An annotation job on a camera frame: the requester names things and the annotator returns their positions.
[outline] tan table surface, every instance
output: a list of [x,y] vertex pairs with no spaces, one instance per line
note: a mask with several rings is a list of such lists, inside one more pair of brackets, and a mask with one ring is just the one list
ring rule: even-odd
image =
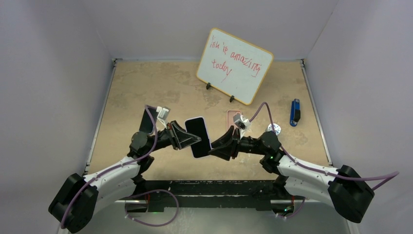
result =
[[[138,62],[117,64],[97,135],[89,173],[106,168],[129,151],[132,135],[138,131],[144,105],[167,106],[168,121],[181,127],[188,118],[203,116],[211,142],[226,132],[227,110],[241,110],[251,118],[259,105],[268,102],[272,118],[281,126],[279,140],[290,154],[328,166],[307,86],[299,62],[274,62],[251,105],[229,102],[229,96],[198,80],[198,62]],[[301,120],[289,125],[291,101],[300,99]],[[269,125],[265,107],[252,122],[246,136],[259,137]],[[143,173],[150,180],[256,180],[275,179],[259,163],[262,156],[239,153],[225,161],[215,156],[195,159],[190,147],[175,151],[167,147],[151,154],[155,161]]]

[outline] whiteboard easel stand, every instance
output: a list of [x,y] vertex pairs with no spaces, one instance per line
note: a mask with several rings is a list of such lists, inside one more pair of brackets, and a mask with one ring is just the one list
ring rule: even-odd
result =
[[[206,89],[209,89],[211,87],[211,83],[206,84]],[[231,96],[229,99],[229,102],[232,102],[235,99],[234,95]]]

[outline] gray wall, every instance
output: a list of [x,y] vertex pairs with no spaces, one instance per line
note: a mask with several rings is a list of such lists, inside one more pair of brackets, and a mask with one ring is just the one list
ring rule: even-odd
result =
[[213,27],[307,57],[338,0],[84,0],[113,57],[199,59]]
[[0,1],[1,233],[56,233],[47,212],[81,172],[111,57],[78,0]]
[[341,0],[308,56],[334,164],[362,176],[400,171],[376,191],[363,234],[413,229],[412,11],[411,0]]

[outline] small whiteboard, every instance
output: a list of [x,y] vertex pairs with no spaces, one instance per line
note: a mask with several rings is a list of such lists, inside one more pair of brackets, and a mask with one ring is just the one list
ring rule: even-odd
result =
[[249,42],[213,28],[196,76],[239,102],[249,105],[274,56]]

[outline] phone screen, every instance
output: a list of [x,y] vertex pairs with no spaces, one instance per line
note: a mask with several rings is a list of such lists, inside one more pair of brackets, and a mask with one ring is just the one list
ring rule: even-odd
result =
[[[156,109],[153,108],[148,108],[150,114],[153,117],[153,120],[155,120],[156,122],[156,117],[158,116],[158,113],[156,112]],[[152,134],[153,132],[153,124],[152,121],[149,118],[148,113],[146,112],[146,110],[144,109],[143,111],[143,117],[142,117],[142,121],[141,121],[141,126],[139,126],[139,131],[140,132],[144,132],[147,134]]]
[[187,119],[185,121],[185,127],[188,133],[192,133],[201,138],[200,142],[191,145],[194,158],[208,156],[208,152],[211,150],[211,143],[209,142],[207,126],[205,125],[204,118],[196,117]]

